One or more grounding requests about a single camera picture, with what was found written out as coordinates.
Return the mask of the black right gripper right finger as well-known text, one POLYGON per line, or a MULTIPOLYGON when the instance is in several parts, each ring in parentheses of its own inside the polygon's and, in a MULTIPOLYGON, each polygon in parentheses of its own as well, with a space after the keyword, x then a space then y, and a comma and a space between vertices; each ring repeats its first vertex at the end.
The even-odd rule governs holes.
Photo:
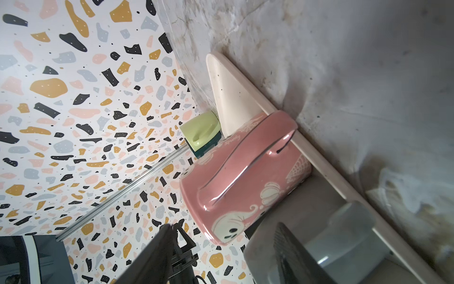
POLYGON ((282 222, 277 224, 273 247, 282 284, 333 284, 335 282, 282 222))

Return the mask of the beige plastic tray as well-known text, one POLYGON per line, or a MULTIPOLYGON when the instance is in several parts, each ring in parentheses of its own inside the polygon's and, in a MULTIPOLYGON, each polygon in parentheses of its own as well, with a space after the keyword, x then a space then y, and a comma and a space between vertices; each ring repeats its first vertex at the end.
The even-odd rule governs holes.
MULTIPOLYGON (((206 56, 212 91, 215 97, 221 129, 231 136, 260 112, 271 114, 276 107, 223 54, 212 52, 206 56)), ((325 159, 325 157, 297 132, 293 144, 347 202, 358 201, 375 219, 373 232, 391 249, 402 264, 423 284, 441 284, 443 279, 411 248, 388 222, 354 189, 354 187, 325 159)))

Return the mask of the grey mug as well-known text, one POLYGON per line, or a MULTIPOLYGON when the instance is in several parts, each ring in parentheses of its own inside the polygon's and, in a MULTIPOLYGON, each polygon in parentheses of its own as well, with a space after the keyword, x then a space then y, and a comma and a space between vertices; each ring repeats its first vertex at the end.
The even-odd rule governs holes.
POLYGON ((280 222, 339 284, 360 283, 389 254, 369 210, 346 202, 326 179, 312 175, 264 216, 246 245, 244 259, 258 284, 279 282, 273 244, 280 222))

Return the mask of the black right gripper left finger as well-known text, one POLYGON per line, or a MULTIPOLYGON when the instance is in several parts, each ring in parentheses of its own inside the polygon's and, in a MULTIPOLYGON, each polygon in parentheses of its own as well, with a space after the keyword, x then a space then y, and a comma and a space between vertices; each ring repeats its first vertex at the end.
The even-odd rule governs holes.
POLYGON ((170 275, 176 232, 165 224, 116 284, 166 284, 170 275))

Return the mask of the light green mug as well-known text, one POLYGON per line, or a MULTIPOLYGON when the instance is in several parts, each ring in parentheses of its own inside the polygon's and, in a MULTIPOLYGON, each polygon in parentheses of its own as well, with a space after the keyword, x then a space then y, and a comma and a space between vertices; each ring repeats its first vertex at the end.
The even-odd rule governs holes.
POLYGON ((217 116, 208 111, 183 123, 180 127, 186 142, 193 151, 199 151, 215 138, 221 138, 221 124, 217 116))

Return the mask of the pink ghost mug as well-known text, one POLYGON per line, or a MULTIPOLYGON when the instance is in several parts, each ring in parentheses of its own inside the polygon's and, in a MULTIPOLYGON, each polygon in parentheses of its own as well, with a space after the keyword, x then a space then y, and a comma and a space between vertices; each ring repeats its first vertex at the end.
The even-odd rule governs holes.
POLYGON ((262 112, 181 175, 184 203, 211 243, 229 244, 310 176, 292 143, 297 129, 284 111, 262 112))

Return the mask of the dark green mug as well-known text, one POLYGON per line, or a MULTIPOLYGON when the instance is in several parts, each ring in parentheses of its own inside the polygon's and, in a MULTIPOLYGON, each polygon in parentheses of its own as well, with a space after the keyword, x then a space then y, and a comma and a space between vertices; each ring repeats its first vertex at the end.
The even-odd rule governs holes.
POLYGON ((212 139, 211 141, 209 141, 207 144, 205 144, 204 146, 202 146, 199 150, 196 150, 194 151, 194 155, 199 159, 201 157, 203 157, 205 154, 207 154, 208 151, 210 151, 211 149, 213 149, 214 147, 216 147, 218 145, 218 143, 220 142, 220 140, 215 140, 215 139, 212 139))

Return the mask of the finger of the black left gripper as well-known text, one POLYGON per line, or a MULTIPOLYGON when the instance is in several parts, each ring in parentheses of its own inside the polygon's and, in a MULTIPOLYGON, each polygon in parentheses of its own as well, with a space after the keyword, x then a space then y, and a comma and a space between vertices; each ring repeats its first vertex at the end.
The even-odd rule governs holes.
POLYGON ((189 237, 179 223, 172 226, 175 237, 173 239, 173 254, 171 258, 170 284, 198 284, 193 265, 198 261, 198 254, 192 253, 196 243, 189 237))

